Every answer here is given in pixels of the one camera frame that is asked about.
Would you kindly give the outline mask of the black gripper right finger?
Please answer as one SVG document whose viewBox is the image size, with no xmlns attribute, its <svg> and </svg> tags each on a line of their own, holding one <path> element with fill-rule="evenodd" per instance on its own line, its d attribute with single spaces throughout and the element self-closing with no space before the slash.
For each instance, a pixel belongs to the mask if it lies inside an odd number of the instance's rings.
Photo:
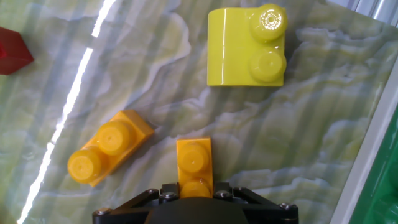
<svg viewBox="0 0 398 224">
<path fill-rule="evenodd" d="M 214 187 L 213 199 L 237 208 L 248 223 L 299 223 L 297 205 L 276 204 L 246 187 L 231 187 L 227 182 L 218 182 Z"/>
</svg>

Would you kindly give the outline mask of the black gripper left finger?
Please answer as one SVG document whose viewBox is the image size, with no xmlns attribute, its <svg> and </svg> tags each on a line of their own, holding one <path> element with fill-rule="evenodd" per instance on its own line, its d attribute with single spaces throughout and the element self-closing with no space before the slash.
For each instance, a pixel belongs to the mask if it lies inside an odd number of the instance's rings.
<svg viewBox="0 0 398 224">
<path fill-rule="evenodd" d="M 117 208 L 100 208 L 93 212 L 93 224 L 145 223 L 153 209 L 180 198 L 178 183 L 163 184 L 160 190 L 148 189 Z"/>
</svg>

